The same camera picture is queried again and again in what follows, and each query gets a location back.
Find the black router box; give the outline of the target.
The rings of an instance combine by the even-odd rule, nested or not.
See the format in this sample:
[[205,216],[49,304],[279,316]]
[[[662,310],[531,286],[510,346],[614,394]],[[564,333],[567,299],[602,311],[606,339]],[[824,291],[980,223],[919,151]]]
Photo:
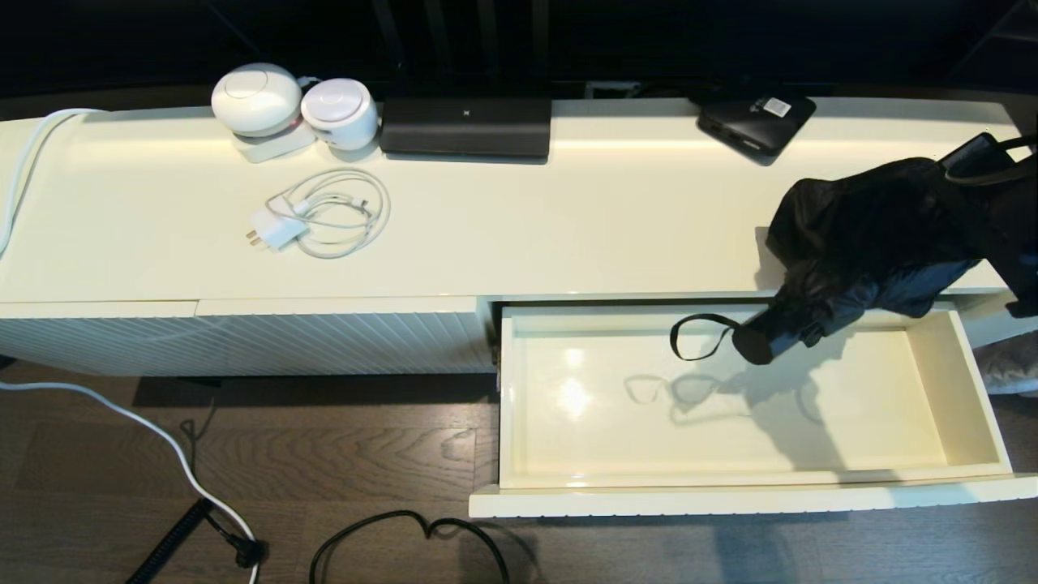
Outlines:
[[389,158],[544,164],[549,157],[545,84],[397,83],[383,98],[380,148]]

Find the white charger plug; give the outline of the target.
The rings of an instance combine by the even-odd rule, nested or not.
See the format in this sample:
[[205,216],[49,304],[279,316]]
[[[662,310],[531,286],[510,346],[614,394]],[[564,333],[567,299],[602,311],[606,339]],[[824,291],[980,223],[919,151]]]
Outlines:
[[263,207],[251,214],[246,239],[253,247],[264,245],[270,249],[282,249],[308,233],[307,223],[301,221],[292,208]]

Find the white fluted front drawer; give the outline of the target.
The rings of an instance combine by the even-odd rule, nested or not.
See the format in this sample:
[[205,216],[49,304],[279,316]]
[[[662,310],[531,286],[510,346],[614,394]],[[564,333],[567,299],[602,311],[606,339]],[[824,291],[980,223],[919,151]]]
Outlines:
[[507,307],[498,480],[471,517],[845,513],[1038,496],[952,304],[885,311],[753,365],[752,304]]

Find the black router antenna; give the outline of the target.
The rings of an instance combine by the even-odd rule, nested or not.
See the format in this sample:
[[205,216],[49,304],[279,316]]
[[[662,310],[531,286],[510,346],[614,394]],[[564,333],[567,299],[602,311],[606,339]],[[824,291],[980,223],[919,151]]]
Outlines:
[[431,38],[431,47],[436,57],[437,76],[446,79],[452,73],[450,47],[448,30],[444,18],[444,5],[441,0],[422,0],[427,29]]
[[483,50],[483,65],[489,79],[500,77],[500,52],[495,0],[477,0],[479,40]]
[[550,0],[530,0],[531,74],[550,80]]
[[393,77],[397,80],[404,80],[405,48],[392,10],[392,0],[371,0],[371,2],[373,2],[373,10],[377,18],[382,40],[390,60],[392,60]]

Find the white fluted cabinet front panel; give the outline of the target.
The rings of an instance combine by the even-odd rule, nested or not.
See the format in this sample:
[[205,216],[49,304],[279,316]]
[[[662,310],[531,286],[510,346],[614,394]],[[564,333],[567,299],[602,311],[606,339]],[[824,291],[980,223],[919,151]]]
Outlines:
[[0,354],[93,376],[142,376],[201,333],[196,302],[0,303]]
[[470,374],[495,370],[477,297],[201,300],[241,376]]

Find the grey slipper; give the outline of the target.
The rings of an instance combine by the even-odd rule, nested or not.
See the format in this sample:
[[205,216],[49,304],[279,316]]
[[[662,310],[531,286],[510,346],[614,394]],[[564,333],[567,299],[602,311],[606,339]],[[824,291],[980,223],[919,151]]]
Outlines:
[[989,395],[1038,398],[1038,330],[974,350]]

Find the black set-top box with sticker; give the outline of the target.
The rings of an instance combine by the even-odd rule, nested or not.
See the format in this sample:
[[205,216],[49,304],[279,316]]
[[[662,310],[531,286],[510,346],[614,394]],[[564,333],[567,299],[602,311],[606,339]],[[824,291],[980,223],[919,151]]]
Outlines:
[[817,112],[815,100],[785,92],[745,93],[700,106],[698,129],[757,163],[770,165]]

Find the white flat device base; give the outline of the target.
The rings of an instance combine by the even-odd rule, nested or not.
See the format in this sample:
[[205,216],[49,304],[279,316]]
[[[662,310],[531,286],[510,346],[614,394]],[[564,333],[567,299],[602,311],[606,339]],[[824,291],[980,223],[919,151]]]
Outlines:
[[244,136],[231,133],[231,144],[249,163],[260,164],[288,154],[308,148],[316,142],[311,126],[299,119],[285,129],[266,136]]

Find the black umbrella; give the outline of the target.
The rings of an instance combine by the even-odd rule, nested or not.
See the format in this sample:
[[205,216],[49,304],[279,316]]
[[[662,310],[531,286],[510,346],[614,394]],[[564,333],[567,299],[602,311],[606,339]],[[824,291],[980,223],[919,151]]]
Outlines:
[[797,180],[783,196],[765,247],[785,269],[764,310],[737,322],[698,313],[671,326],[723,325],[746,362],[773,363],[815,346],[869,311],[928,315],[938,296],[981,261],[972,228],[982,226],[993,190],[946,178],[938,163],[911,158],[841,180]]

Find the white long cabinet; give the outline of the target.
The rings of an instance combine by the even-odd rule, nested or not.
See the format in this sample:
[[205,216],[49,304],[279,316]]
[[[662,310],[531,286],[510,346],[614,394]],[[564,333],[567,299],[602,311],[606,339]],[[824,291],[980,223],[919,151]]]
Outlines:
[[[58,126],[0,255],[0,303],[275,298],[748,298],[781,266],[762,234],[801,178],[939,158],[1019,131],[994,103],[821,98],[760,166],[696,129],[685,100],[559,101],[544,164],[414,161],[322,144],[251,164],[204,108],[110,112]],[[335,260],[253,247],[250,215],[321,171],[385,185],[387,226]],[[241,376],[215,323],[142,376]]]

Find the large white round device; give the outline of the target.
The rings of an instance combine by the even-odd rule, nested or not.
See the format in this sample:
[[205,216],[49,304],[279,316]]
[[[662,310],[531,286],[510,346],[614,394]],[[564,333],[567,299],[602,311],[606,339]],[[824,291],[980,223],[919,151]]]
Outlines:
[[260,138],[298,121],[302,89],[276,64],[257,62],[233,69],[212,89],[212,114],[231,133]]

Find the small white round device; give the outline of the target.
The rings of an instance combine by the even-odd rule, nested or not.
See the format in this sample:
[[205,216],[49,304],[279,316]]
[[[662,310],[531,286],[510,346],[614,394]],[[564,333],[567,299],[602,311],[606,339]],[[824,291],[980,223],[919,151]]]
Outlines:
[[380,126],[367,86],[355,79],[319,82],[304,93],[301,112],[319,138],[344,152],[367,147]]

